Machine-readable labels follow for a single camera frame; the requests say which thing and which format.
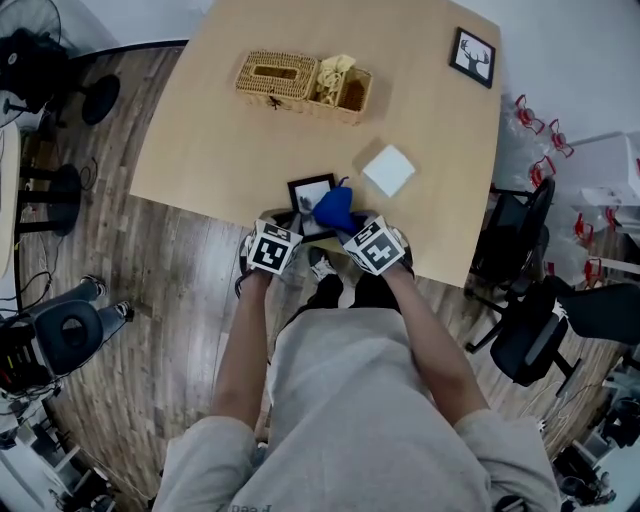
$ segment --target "gray t-shirt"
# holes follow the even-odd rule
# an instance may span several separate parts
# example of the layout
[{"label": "gray t-shirt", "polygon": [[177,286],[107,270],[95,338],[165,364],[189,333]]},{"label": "gray t-shirt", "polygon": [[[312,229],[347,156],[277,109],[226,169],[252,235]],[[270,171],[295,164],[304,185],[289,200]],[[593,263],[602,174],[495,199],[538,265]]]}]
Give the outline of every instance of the gray t-shirt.
[{"label": "gray t-shirt", "polygon": [[310,310],[278,337],[267,457],[211,417],[170,442],[154,511],[490,511],[501,497],[559,510],[531,419],[477,411],[452,428],[423,390],[393,310]]}]

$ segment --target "picture frame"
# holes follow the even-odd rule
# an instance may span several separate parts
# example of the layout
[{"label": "picture frame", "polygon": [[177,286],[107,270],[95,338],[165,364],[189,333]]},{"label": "picture frame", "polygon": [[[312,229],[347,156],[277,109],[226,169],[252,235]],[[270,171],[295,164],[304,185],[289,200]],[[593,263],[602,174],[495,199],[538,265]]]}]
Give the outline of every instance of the picture frame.
[{"label": "picture frame", "polygon": [[299,234],[304,237],[302,243],[335,236],[332,228],[318,224],[311,215],[313,208],[324,197],[324,194],[336,186],[333,174],[322,174],[303,180],[290,181],[287,186],[293,210],[302,215],[299,231]]},{"label": "picture frame", "polygon": [[493,46],[462,27],[456,29],[449,66],[491,89],[495,61]]}]

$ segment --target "person's right arm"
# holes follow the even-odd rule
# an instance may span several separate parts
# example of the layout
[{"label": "person's right arm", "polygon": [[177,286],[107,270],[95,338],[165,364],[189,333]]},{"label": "person's right arm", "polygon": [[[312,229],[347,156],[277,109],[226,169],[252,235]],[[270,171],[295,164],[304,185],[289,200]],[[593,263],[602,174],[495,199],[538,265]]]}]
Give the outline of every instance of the person's right arm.
[{"label": "person's right arm", "polygon": [[535,422],[505,421],[489,410],[464,352],[420,295],[413,276],[400,265],[382,275],[400,306],[420,376],[440,413],[487,471],[492,502],[515,495],[531,512],[559,510],[558,489]]},{"label": "person's right arm", "polygon": [[466,415],[488,409],[462,349],[420,295],[401,265],[382,274],[398,301],[418,372],[440,413],[453,426]]}]

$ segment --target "wicker basket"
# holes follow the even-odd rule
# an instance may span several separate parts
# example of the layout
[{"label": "wicker basket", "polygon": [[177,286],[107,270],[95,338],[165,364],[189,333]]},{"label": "wicker basket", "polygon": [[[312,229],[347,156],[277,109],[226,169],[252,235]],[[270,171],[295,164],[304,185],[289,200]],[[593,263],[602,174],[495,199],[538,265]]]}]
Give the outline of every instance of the wicker basket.
[{"label": "wicker basket", "polygon": [[338,88],[336,106],[319,103],[314,93],[306,104],[305,112],[325,119],[338,119],[348,124],[360,124],[371,92],[371,73],[364,69],[351,68],[345,73]]},{"label": "wicker basket", "polygon": [[359,124],[371,91],[371,74],[357,68],[347,71],[340,82],[337,105],[333,106],[317,101],[319,67],[318,59],[306,55],[253,51],[238,73],[236,90],[250,104]]},{"label": "wicker basket", "polygon": [[302,112],[318,74],[318,59],[258,50],[249,53],[236,90],[251,104]]}]

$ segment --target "sneaker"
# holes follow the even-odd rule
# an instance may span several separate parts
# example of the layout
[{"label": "sneaker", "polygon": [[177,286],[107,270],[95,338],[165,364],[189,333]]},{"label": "sneaker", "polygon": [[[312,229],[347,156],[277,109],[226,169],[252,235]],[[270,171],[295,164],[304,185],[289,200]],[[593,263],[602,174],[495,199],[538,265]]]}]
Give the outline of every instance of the sneaker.
[{"label": "sneaker", "polygon": [[309,266],[311,272],[316,276],[318,282],[322,281],[327,276],[337,276],[336,269],[333,268],[329,261],[329,253],[319,247],[312,247],[309,249]]},{"label": "sneaker", "polygon": [[86,283],[87,281],[92,282],[96,286],[98,289],[98,297],[104,297],[109,291],[105,282],[99,277],[87,274],[80,279],[80,283]]},{"label": "sneaker", "polygon": [[135,311],[131,307],[131,303],[124,300],[122,302],[118,302],[113,307],[116,308],[116,311],[120,314],[122,318],[124,318],[125,322],[133,322]]}]

